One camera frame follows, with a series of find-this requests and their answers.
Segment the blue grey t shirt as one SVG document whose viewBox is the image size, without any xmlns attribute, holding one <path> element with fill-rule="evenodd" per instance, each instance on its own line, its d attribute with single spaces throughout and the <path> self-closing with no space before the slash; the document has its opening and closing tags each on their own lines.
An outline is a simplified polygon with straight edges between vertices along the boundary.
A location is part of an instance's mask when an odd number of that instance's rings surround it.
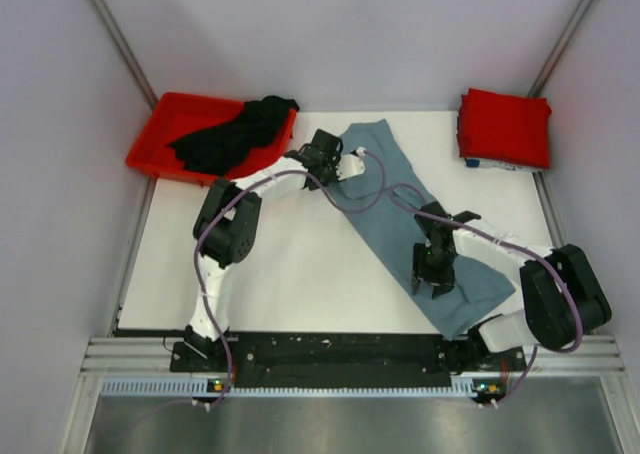
<svg viewBox="0 0 640 454">
<path fill-rule="evenodd" d="M 346 217 L 359 236 L 444 337 L 449 340 L 457 337 L 515 292 L 505 275 L 465 256 L 455 260 L 456 286 L 452 291 L 433 298 L 433 288 L 426 282 L 414 291 L 413 247 L 422 244 L 425 236 L 413 215 L 394 204 L 389 194 L 376 197 L 381 186 L 400 183 L 416 188 L 396 190 L 396 197 L 405 205 L 418 209 L 435 197 L 416 176 L 386 120 L 352 124 L 341 138 L 345 150 L 363 147 L 381 162 L 367 156 L 365 172 L 329 186 L 331 197 L 349 211 Z"/>
</svg>

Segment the red plastic bin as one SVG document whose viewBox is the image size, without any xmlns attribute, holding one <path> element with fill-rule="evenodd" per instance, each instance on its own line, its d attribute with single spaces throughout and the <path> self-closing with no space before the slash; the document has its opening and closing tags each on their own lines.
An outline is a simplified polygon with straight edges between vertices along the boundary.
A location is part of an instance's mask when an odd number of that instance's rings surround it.
<svg viewBox="0 0 640 454">
<path fill-rule="evenodd" d="M 184 164 L 167 144 L 198 129 L 232 120 L 241 112 L 245 102 L 248 101 L 178 92 L 164 94 L 134 141 L 126 164 L 152 178 L 210 185 L 219 176 L 185 170 Z M 291 111 L 270 146 L 252 149 L 241 165 L 223 177 L 244 177 L 275 162 L 289 144 L 296 116 L 297 112 Z"/>
</svg>

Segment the red t shirt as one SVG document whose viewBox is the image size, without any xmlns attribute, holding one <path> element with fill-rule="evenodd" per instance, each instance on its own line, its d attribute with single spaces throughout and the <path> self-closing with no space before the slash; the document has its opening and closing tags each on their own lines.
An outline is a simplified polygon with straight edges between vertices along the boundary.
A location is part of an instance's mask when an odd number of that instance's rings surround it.
<svg viewBox="0 0 640 454">
<path fill-rule="evenodd" d="M 470 88 L 461 95 L 456 140 L 469 167 L 551 167 L 549 120 L 544 98 L 519 97 Z"/>
</svg>

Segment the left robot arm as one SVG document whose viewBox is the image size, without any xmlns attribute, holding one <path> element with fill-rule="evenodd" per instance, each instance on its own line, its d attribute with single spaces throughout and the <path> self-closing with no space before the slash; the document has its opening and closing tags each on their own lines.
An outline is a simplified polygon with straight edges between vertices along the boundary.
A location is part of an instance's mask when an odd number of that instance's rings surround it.
<svg viewBox="0 0 640 454">
<path fill-rule="evenodd" d="M 261 209 L 290 193 L 338 182 L 343 149 L 339 137 L 318 130 L 311 142 L 273 164 L 235 180 L 219 178 L 209 188 L 193 227 L 199 292 L 184 335 L 203 369 L 216 370 L 226 361 L 232 267 L 253 248 Z"/>
</svg>

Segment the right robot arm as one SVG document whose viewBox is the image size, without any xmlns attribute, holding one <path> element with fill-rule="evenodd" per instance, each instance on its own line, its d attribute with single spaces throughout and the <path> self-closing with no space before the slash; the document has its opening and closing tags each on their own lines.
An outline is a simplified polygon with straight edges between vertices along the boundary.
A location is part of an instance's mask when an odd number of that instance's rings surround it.
<svg viewBox="0 0 640 454">
<path fill-rule="evenodd" d="M 495 228 L 480 215 L 450 215 L 437 202 L 417 210 L 415 222 L 425 236 L 413 247 L 412 292 L 428 287 L 428 299 L 444 301 L 469 283 L 480 294 L 476 276 L 466 276 L 463 258 L 502 275 L 522 295 L 520 310 L 473 322 L 466 354 L 476 368 L 487 370 L 504 351 L 527 345 L 573 352 L 583 336 L 612 318 L 612 310 L 585 254 L 574 244 L 562 247 L 528 245 Z"/>
</svg>

